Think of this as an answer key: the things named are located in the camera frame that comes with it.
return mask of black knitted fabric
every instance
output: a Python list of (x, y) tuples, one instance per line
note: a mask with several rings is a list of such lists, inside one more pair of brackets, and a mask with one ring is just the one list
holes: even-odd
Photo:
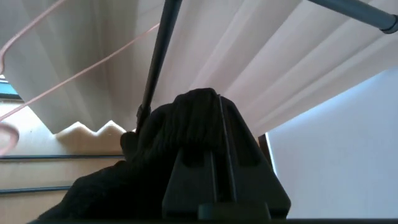
[(126, 161), (80, 177), (39, 220), (158, 219), (179, 149), (219, 149), (222, 120), (213, 89), (197, 89), (157, 108), (139, 135), (124, 133)]

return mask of curved pink hose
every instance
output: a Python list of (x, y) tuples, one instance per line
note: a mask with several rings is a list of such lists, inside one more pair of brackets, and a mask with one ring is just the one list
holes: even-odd
[[(50, 12), (52, 12), (54, 9), (56, 9), (57, 7), (59, 7), (62, 3), (64, 3), (67, 0), (59, 0), (57, 1), (55, 4), (53, 4), (52, 6), (50, 6), (46, 11), (44, 11), (43, 13), (41, 13), (41, 15), (39, 15), (37, 18), (35, 18), (28, 26), (26, 26), (25, 28), (23, 28), (20, 32), (18, 32), (12, 39), (10, 39), (5, 45), (4, 47), (0, 50), (0, 73), (3, 72), (4, 70), (4, 55), (6, 54), (7, 50), (11, 47), (11, 45), (20, 37), (22, 37), (28, 30), (30, 30), (31, 28), (33, 28), (36, 24), (38, 24), (45, 16), (47, 16), (48, 14), (50, 14)], [(75, 74), (74, 76), (66, 79), (65, 81), (59, 83), (58, 85), (55, 85), (54, 87), (52, 87), (51, 89), (41, 93), (39, 96), (34, 97), (33, 99), (29, 100), (28, 102), (24, 103), (23, 105), (18, 106), (17, 108), (11, 110), (10, 112), (6, 113), (5, 115), (0, 116), (0, 132), (3, 130), (6, 133), (8, 133), (10, 135), (10, 141), (9, 144), (0, 149), (0, 156), (4, 155), (7, 151), (9, 151), (10, 149), (13, 149), (16, 147), (17, 142), (19, 140), (19, 132), (18, 130), (6, 123), (3, 123), (1, 121), (3, 121), (4, 119), (8, 118), (9, 116), (13, 115), (14, 113), (20, 111), (21, 109), (25, 108), (26, 106), (30, 105), (33, 102), (36, 102), (37, 100), (41, 99), (43, 96), (55, 91), (56, 89), (60, 88), (61, 86), (63, 86), (64, 84), (74, 80), (75, 78), (81, 76), (82, 74), (90, 71), (91, 69), (97, 67), (98, 65), (101, 65), (102, 63), (108, 61), (109, 59), (113, 58), (115, 55), (117, 55), (118, 53), (122, 52), (123, 50), (125, 50), (126, 48), (128, 48), (130, 45), (132, 45), (135, 41), (143, 38), (145, 35), (147, 35), (148, 33), (152, 32), (154, 29), (158, 28), (159, 23), (154, 25), (152, 28), (150, 28), (149, 30), (145, 31), (144, 33), (138, 35), (136, 38), (134, 38), (132, 41), (128, 42), (126, 45), (124, 45), (123, 47), (121, 47), (120, 49), (118, 49), (117, 51), (111, 53), (110, 55), (108, 55), (107, 57), (105, 57), (104, 59), (100, 60), (99, 62), (96, 62), (95, 64), (83, 69), (82, 71), (78, 72), (77, 74)]]

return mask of beige wall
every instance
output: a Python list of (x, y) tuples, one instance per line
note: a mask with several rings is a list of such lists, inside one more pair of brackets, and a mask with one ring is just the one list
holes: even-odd
[[(0, 100), (0, 114), (20, 103)], [(74, 124), (56, 135), (29, 109), (12, 115), (6, 122), (20, 132), (20, 139), (9, 155), (43, 154), (121, 154), (119, 137), (124, 131), (112, 122), (94, 133)], [(44, 161), (0, 161), (0, 189), (71, 185), (75, 179), (118, 159), (72, 159)], [(0, 196), (0, 223), (26, 223), (58, 203), (64, 191)]]

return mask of pink cord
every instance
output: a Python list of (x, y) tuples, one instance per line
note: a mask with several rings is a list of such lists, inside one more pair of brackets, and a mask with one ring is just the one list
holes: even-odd
[[(49, 7), (46, 11), (44, 11), (43, 13), (41, 13), (41, 15), (39, 15), (37, 18), (35, 18), (28, 26), (26, 26), (25, 28), (23, 28), (20, 32), (18, 32), (12, 39), (10, 39), (5, 46), (0, 50), (0, 73), (3, 72), (4, 70), (4, 55), (6, 54), (7, 50), (11, 47), (11, 45), (20, 37), (22, 37), (28, 30), (30, 30), (31, 28), (33, 28), (33, 26), (35, 26), (36, 24), (38, 24), (45, 16), (47, 16), (50, 12), (52, 12), (54, 9), (56, 9), (57, 7), (59, 7), (62, 3), (64, 3), (66, 0), (59, 0), (57, 1), (55, 4), (53, 4), (51, 7)], [(121, 47), (119, 50), (111, 53), (110, 55), (108, 55), (107, 57), (105, 57), (104, 59), (100, 60), (99, 62), (96, 62), (94, 65), (91, 65), (85, 69), (83, 69), (82, 71), (78, 72), (77, 74), (75, 74), (74, 76), (66, 79), (65, 81), (59, 83), (58, 85), (55, 85), (54, 87), (52, 87), (51, 89), (43, 92), (42, 94), (40, 94), (39, 96), (34, 97), (33, 99), (29, 100), (28, 102), (24, 103), (23, 105), (18, 106), (17, 108), (13, 109), (12, 111), (6, 113), (5, 115), (0, 116), (0, 121), (3, 121), (4, 119), (8, 118), (9, 116), (13, 115), (14, 113), (20, 111), (21, 109), (25, 108), (26, 106), (30, 105), (33, 102), (36, 102), (37, 100), (41, 99), (43, 96), (55, 91), (56, 89), (60, 88), (61, 86), (63, 86), (64, 84), (74, 80), (75, 78), (81, 76), (82, 74), (90, 71), (91, 69), (97, 67), (98, 65), (101, 65), (102, 63), (108, 61), (109, 59), (111, 59), (112, 57), (114, 57), (115, 55), (117, 55), (118, 53), (122, 52), (123, 50), (125, 50), (126, 48), (128, 48), (130, 45), (132, 45), (135, 41), (143, 38), (144, 36), (146, 36), (148, 33), (152, 32), (154, 29), (158, 28), (159, 23), (154, 25), (152, 28), (150, 28), (149, 30), (145, 31), (144, 33), (142, 33), (141, 35), (137, 36), (136, 38), (134, 38), (132, 41), (128, 42), (125, 46)], [(0, 149), (0, 156), (4, 155), (7, 151), (9, 151), (10, 149), (13, 149), (14, 147), (16, 147), (17, 142), (19, 140), (19, 132), (18, 130), (11, 126), (8, 125), (6, 123), (0, 122), (0, 131), (3, 130), (6, 133), (10, 134), (10, 141), (9, 144)]]

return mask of black pole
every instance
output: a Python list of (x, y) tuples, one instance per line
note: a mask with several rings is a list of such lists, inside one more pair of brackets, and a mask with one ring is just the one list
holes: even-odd
[(377, 27), (385, 34), (398, 30), (398, 17), (359, 0), (309, 0), (320, 6)]
[(144, 99), (137, 113), (136, 133), (142, 128), (144, 121), (150, 114), (150, 103), (154, 97), (157, 80), (163, 66), (167, 47), (173, 34), (175, 21), (177, 20), (182, 0), (166, 0), (160, 18), (159, 31), (157, 32), (154, 54), (150, 63), (147, 84), (144, 92)]
[(0, 190), (0, 195), (7, 194), (22, 194), (22, 193), (36, 193), (36, 192), (52, 192), (58, 190), (69, 190), (70, 186), (61, 187), (31, 187), (25, 189), (3, 189)]
[(123, 155), (28, 155), (0, 156), (1, 161), (32, 160), (32, 159), (124, 159)]

